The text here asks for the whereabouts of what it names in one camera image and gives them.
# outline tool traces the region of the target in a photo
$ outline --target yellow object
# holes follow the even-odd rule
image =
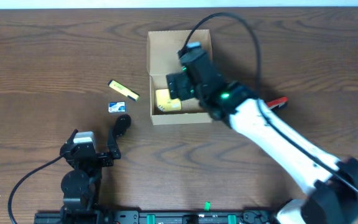
[[[113,90],[116,90],[117,92],[121,93],[122,95],[137,101],[137,99],[139,99],[139,95],[135,92],[133,92],[132,90],[126,88],[125,86],[121,85],[120,83],[111,80],[109,82],[109,86],[110,88],[112,88]]]
[[[157,107],[160,111],[178,111],[181,110],[181,103],[179,99],[172,100],[168,89],[156,90],[155,98],[157,100]]]

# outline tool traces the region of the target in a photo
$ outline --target box flap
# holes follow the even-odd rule
[[[208,113],[188,113],[188,114],[164,114],[152,115],[154,125],[161,124],[196,124],[210,123],[212,118]]]
[[[150,31],[147,36],[147,71],[149,75],[167,75],[181,71],[177,55],[190,30]],[[212,57],[209,30],[196,30],[190,42],[201,42],[201,47]]]
[[[150,115],[154,114],[154,84],[153,84],[153,78],[150,78]]]

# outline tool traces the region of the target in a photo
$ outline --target wood grain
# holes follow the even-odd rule
[[[358,158],[358,8],[95,9],[0,11],[0,223],[16,182],[58,156],[73,129],[94,131],[99,151],[126,101],[132,127],[118,140],[120,161],[103,170],[101,203],[143,210],[243,209],[304,197],[255,144],[222,123],[153,126],[146,37],[191,29],[213,12],[249,20],[263,48],[265,99],[286,95],[279,116],[341,158]],[[214,60],[253,86],[254,48],[236,22],[207,22]],[[140,94],[112,91],[119,80]],[[14,197],[19,223],[62,206],[65,161],[25,181]]]

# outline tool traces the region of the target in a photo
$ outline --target open cardboard box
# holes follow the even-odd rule
[[[181,102],[181,110],[162,112],[155,104],[155,91],[168,88],[166,76],[181,71],[177,51],[183,47],[190,30],[150,31],[147,35],[147,71],[150,75],[150,117],[154,125],[212,122],[198,106],[197,99]],[[200,42],[212,60],[209,30],[196,30],[189,42]]]

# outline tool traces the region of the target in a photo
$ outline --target small card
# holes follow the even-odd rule
[[[109,112],[110,113],[125,112],[125,102],[109,103]]]

